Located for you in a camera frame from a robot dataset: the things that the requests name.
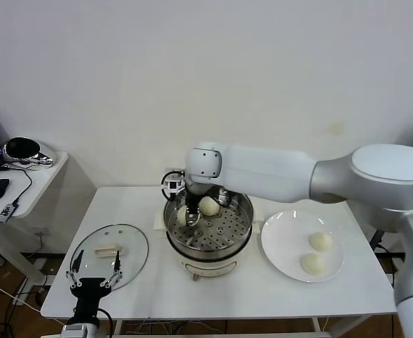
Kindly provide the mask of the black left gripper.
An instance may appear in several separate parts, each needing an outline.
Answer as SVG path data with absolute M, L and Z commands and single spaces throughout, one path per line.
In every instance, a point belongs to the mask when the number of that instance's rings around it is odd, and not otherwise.
M 66 278 L 70 283 L 72 295 L 77 299 L 73 319 L 94 320 L 97 319 L 101 299 L 108 296 L 111 293 L 111 287 L 122 279 L 120 251 L 116 251 L 113 272 L 106 279 L 104 277 L 81 277 L 78 280 L 83 254 L 82 249 L 78 255 L 72 257 L 69 270 L 66 271 Z

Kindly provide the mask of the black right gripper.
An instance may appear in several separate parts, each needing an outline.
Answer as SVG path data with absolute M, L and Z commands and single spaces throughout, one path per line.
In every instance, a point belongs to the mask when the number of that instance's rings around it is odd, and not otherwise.
M 194 226 L 198 223 L 201 213 L 198 205 L 202 199 L 202 185 L 192 182 L 185 182 L 185 205 L 187 206 L 187 226 Z

